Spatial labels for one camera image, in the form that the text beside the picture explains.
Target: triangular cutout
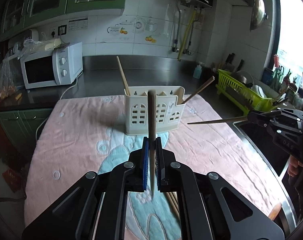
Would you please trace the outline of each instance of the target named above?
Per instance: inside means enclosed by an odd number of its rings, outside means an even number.
[[[222,188],[221,193],[227,202],[228,208],[235,222],[240,222],[253,215],[253,211],[228,188]]]
[[[71,221],[82,193],[83,189],[81,187],[77,187],[53,210],[53,215],[62,219],[63,221]]]

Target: green dish rack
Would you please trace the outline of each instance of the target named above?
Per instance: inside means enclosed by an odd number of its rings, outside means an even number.
[[[250,110],[226,92],[227,85],[243,95],[248,100],[253,109],[257,111],[269,112],[276,108],[272,105],[272,98],[262,98],[258,96],[254,91],[247,88],[244,84],[232,78],[230,76],[230,72],[218,69],[218,84],[216,85],[218,89],[217,94],[219,95],[220,93],[223,93],[230,101],[232,101],[244,112],[244,115],[247,115]]]

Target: cabinet handle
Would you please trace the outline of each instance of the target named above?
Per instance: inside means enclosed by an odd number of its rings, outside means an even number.
[[[28,121],[28,120],[35,120],[36,116],[34,116],[33,118],[23,118],[24,121]]]
[[[8,120],[8,121],[16,121],[16,120],[18,120],[18,116],[17,116],[15,119],[13,119],[13,118],[8,118],[7,120]]]
[[[20,15],[21,15],[22,17],[23,17],[24,5],[25,5],[25,2],[23,2],[22,11],[21,11],[21,13],[20,13]]]
[[[29,2],[30,2],[31,0],[28,0],[28,3],[27,3],[27,10],[26,10],[26,12],[28,13],[28,10],[29,10]]]

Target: human hand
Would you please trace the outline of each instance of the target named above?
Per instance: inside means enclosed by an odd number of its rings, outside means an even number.
[[[303,163],[298,161],[294,156],[290,155],[289,158],[289,166],[288,166],[288,174],[291,177],[295,177],[299,173],[299,166],[303,167]]]

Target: red object on floor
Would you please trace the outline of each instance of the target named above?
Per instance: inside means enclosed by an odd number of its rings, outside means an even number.
[[[3,177],[6,183],[8,184],[8,186],[10,186],[12,192],[15,193],[16,191],[20,190],[20,188],[22,187],[21,176],[17,174],[15,171],[13,171],[12,169],[8,169],[7,171],[3,172]]]

